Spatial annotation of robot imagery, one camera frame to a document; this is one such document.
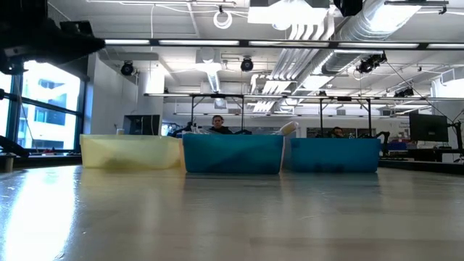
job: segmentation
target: yellow plastic bin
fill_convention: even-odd
[[[180,167],[179,141],[172,137],[81,135],[83,166],[164,170]]]

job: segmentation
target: man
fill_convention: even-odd
[[[221,115],[215,115],[212,118],[212,127],[210,128],[210,131],[214,131],[220,134],[233,134],[229,128],[223,126],[224,123],[224,118]]]
[[[332,138],[344,138],[343,129],[340,127],[335,127],[331,131]]]

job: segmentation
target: plastic bin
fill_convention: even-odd
[[[377,138],[293,138],[291,170],[300,173],[374,173],[381,141]]]
[[[139,135],[81,135],[83,166],[164,170],[180,167],[179,140]]]
[[[189,173],[278,174],[282,161],[280,135],[183,136]]]

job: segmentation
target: blue plastic bin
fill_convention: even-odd
[[[183,136],[189,173],[278,174],[283,136],[202,135]]]
[[[381,141],[377,138],[293,138],[291,170],[300,173],[374,173]]]

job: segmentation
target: computer monitor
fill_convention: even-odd
[[[445,116],[409,114],[411,140],[448,142],[448,122]]]

